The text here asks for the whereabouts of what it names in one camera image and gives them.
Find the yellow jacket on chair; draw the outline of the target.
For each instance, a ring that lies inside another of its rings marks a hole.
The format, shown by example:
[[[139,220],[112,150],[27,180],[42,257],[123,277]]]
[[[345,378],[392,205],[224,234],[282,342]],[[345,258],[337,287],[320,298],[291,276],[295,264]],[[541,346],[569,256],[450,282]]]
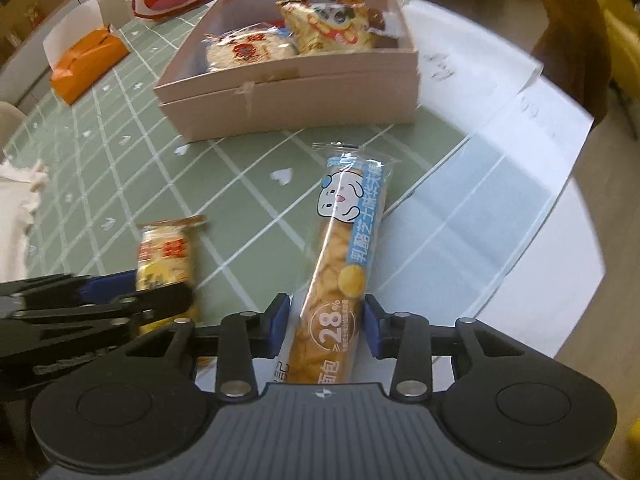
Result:
[[[639,0],[598,0],[612,54],[612,79],[639,101]]]

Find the brown fuzzy coat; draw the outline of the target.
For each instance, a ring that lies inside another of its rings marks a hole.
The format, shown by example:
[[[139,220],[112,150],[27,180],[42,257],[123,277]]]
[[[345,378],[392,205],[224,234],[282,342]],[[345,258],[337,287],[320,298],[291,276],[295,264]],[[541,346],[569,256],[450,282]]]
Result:
[[[480,19],[480,0],[428,0],[473,21]],[[532,55],[544,76],[580,104],[598,124],[608,114],[612,55],[597,0],[539,0],[548,26]]]

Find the white chair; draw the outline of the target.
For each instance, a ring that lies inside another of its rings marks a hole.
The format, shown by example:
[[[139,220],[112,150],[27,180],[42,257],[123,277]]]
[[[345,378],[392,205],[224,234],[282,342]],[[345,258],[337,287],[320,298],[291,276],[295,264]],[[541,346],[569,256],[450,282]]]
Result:
[[[11,136],[20,128],[25,117],[26,115],[11,103],[0,102],[0,150],[4,149]]]

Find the white paper sheets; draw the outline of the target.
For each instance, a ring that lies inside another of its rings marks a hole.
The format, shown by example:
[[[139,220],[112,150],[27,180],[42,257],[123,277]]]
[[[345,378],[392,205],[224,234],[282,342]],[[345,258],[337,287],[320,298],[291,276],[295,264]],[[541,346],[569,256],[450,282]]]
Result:
[[[491,32],[423,0],[401,0],[419,46],[416,120],[259,133],[220,144],[242,170],[226,266],[202,285],[210,315],[261,309],[299,294],[312,261],[320,145],[360,144],[395,159],[371,292],[438,324],[475,316],[534,348],[558,352],[601,281],[570,175],[591,117],[540,65]]]

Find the red rice cracker packet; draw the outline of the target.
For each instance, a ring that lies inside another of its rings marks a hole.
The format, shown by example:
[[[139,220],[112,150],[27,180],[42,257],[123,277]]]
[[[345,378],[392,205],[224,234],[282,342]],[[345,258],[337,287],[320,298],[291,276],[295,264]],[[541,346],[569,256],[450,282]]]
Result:
[[[297,49],[280,22],[261,22],[203,39],[209,72],[294,58]]]

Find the long cheese bread packet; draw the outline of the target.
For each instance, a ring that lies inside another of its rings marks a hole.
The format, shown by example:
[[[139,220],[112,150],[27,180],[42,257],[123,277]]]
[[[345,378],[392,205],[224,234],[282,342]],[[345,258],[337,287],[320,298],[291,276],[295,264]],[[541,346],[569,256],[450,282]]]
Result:
[[[320,144],[326,169],[314,199],[304,296],[292,311],[275,382],[341,384],[358,344],[378,229],[397,159],[362,146]]]

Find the pink cardboard box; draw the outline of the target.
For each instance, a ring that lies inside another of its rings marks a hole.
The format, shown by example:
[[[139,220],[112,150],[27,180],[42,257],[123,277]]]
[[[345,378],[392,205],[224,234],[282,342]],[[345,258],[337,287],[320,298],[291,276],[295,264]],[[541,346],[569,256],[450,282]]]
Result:
[[[279,0],[216,0],[164,69],[154,92],[186,140],[271,130],[413,122],[418,49],[398,0],[366,0],[400,15],[405,36],[368,52],[302,55],[209,73],[203,39],[280,18]]]

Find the yellow senbei cracker packet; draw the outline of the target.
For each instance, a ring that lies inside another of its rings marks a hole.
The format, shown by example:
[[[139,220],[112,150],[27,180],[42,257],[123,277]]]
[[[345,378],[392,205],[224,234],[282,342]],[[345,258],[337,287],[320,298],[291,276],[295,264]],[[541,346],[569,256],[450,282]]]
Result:
[[[148,290],[176,283],[195,285],[195,256],[192,232],[206,223],[204,214],[138,223],[136,289]]]

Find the green checked tablecloth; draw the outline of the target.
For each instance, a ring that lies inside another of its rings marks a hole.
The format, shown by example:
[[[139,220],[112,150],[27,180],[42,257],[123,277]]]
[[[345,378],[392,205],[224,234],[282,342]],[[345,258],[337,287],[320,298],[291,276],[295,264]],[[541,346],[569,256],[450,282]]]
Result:
[[[449,325],[473,316],[548,216],[554,197],[462,113],[475,98],[517,98],[496,81],[514,58],[494,36],[421,0],[404,7],[419,47],[416,121],[400,126],[281,130],[188,143],[152,85],[198,14],[131,23],[126,60],[75,105],[46,96],[6,146],[17,167],[42,162],[49,181],[30,230],[27,270],[109,274],[136,262],[138,227],[201,214],[195,241],[201,318],[299,294],[312,269],[321,145],[390,156],[371,292],[390,311]]]

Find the yellow panda snack bag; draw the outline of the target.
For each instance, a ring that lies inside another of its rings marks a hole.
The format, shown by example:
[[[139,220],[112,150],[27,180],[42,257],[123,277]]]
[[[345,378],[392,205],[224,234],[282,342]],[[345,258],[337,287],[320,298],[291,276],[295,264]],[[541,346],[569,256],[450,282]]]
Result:
[[[373,49],[366,0],[281,0],[277,7],[300,55]]]

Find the brown jelly bar packet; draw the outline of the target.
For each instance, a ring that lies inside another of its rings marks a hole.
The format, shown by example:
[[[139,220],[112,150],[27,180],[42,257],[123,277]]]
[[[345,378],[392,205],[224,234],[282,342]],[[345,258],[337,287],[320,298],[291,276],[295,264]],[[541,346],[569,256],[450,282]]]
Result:
[[[368,31],[375,36],[395,40],[405,36],[404,22],[396,12],[370,8],[368,22]]]

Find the orange tissue box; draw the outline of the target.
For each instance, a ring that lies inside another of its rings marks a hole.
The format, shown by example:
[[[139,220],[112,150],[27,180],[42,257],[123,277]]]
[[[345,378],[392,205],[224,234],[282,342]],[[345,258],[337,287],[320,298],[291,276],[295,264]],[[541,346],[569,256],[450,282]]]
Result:
[[[96,0],[81,3],[65,15],[42,45],[51,69],[50,85],[67,105],[73,105],[129,54],[103,21]]]

